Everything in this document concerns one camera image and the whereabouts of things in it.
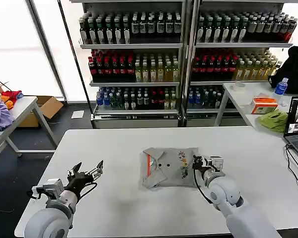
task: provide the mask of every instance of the laptop screen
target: laptop screen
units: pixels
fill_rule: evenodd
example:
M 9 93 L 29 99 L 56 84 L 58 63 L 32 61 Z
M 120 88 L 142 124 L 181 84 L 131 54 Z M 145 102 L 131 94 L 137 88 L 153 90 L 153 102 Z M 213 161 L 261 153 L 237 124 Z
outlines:
M 288 121 L 285 129 L 285 135 L 298 134 L 298 97 L 292 97 L 289 107 Z

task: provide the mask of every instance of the green cloth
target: green cloth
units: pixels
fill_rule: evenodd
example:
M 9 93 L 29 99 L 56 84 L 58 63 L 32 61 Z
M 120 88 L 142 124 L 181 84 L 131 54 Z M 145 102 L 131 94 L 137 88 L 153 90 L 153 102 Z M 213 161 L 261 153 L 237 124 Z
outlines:
M 259 123 L 261 123 L 264 127 L 267 127 L 274 132 L 283 133 L 285 131 L 288 114 L 276 109 L 270 113 L 260 116 L 258 119 Z

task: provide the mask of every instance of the black bag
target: black bag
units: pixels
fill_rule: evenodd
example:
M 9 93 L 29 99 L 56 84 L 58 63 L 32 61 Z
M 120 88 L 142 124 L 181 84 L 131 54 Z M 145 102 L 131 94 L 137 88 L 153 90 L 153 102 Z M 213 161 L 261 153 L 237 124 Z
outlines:
M 288 55 L 288 59 L 276 74 L 269 78 L 269 82 L 272 88 L 275 88 L 283 78 L 288 78 L 286 93 L 298 94 L 298 46 L 291 47 Z

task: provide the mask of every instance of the black cable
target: black cable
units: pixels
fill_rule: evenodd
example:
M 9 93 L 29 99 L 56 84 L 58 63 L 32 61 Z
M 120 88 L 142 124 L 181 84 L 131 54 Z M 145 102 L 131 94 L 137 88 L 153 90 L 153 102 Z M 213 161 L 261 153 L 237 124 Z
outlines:
M 296 174 L 295 174 L 294 171 L 290 168 L 290 159 L 289 159 L 289 155 L 288 155 L 288 153 L 290 153 L 290 152 L 289 152 L 288 147 L 287 147 L 287 145 L 286 145 L 286 155 L 287 155 L 287 160 L 288 160 L 288 170 L 289 170 L 290 172 L 292 172 L 292 174 L 294 175 L 294 177 L 295 177 L 295 179 L 296 179 L 296 182 L 298 182 L 298 178 L 297 178 Z
M 290 153 L 289 149 L 292 149 L 293 147 L 291 145 L 286 145 L 286 150 L 288 150 L 288 153 L 290 154 L 290 156 L 292 157 L 292 159 L 294 160 L 294 162 L 297 164 L 298 166 L 298 162 L 297 160 L 293 157 L 293 155 Z
M 87 191 L 86 193 L 84 193 L 84 194 L 80 197 L 80 200 L 81 200 L 84 196 L 86 196 L 86 195 L 88 195 L 90 192 L 92 192 L 92 191 L 97 187 L 97 183 L 96 183 L 96 182 L 88 183 L 88 184 L 86 184 L 84 187 L 87 187 L 87 186 L 90 186 L 90 185 L 94 185 L 94 187 L 92 187 L 89 191 Z
M 2 83 L 1 81 L 0 81 L 0 84 L 2 84 L 4 87 L 6 87 L 7 89 L 9 89 L 8 88 L 8 86 L 6 86 L 4 83 Z
M 200 191 L 200 193 L 202 194 L 202 196 L 205 198 L 205 200 L 207 200 L 208 203 L 212 204 L 213 202 L 204 195 L 204 193 L 200 189 L 200 186 L 198 185 L 197 177 L 195 175 L 195 169 L 193 169 L 193 175 L 194 175 L 194 182 L 195 182 L 195 185 L 197 186 L 198 190 Z

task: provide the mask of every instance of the shelf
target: shelf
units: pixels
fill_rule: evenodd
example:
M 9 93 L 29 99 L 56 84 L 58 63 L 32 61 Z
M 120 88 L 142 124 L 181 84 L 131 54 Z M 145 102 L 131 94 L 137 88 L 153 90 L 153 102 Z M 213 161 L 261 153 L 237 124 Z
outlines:
M 147 43 L 147 44 L 91 44 L 80 45 L 82 49 L 179 49 L 182 43 Z
M 256 80 L 256 81 L 202 81 L 202 82 L 191 82 L 190 86 L 205 86 L 205 85 L 223 85 L 224 83 L 258 83 L 258 82 L 267 82 L 267 80 Z
M 91 87 L 160 87 L 160 86 L 179 86 L 179 82 L 148 82 L 148 83 L 95 83 L 91 82 Z
M 95 116 L 133 116 L 133 115 L 152 115 L 152 116 L 175 116 L 177 110 L 95 110 Z
M 181 2 L 184 0 L 70 0 L 72 3 L 97 3 L 97 2 L 152 2 L 152 1 L 158 1 L 158 2 L 164 2 L 164 1 L 176 1 Z
M 240 42 L 240 43 L 197 43 L 196 48 L 289 48 L 290 43 L 258 43 L 258 42 Z
M 188 114 L 206 114 L 206 113 L 218 113 L 218 109 L 188 109 Z M 237 109 L 225 109 L 225 113 L 238 113 Z

